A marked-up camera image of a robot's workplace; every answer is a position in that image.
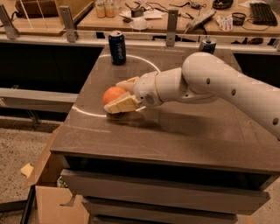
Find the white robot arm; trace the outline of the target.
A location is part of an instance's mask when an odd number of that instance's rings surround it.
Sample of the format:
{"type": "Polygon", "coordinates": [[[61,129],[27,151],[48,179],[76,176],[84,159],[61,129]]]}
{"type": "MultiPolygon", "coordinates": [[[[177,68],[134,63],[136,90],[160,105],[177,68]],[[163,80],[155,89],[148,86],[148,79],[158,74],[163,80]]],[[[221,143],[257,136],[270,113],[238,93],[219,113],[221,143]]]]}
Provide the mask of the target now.
{"type": "Polygon", "coordinates": [[[280,89],[238,72],[211,53],[193,53],[181,67],[146,73],[116,85],[124,93],[104,105],[110,114],[165,102],[207,103],[220,97],[280,138],[280,89]]]}

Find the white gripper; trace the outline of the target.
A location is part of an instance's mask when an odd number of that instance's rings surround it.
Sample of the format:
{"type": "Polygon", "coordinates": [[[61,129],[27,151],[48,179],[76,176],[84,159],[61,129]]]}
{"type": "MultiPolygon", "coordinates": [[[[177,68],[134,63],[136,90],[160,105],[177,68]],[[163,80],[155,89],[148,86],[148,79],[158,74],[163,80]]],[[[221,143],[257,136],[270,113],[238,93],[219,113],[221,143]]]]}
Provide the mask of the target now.
{"type": "Polygon", "coordinates": [[[163,102],[156,88],[157,75],[155,71],[117,82],[115,85],[127,92],[107,103],[105,111],[110,114],[135,111],[140,108],[140,102],[145,107],[160,106],[163,102]]]}

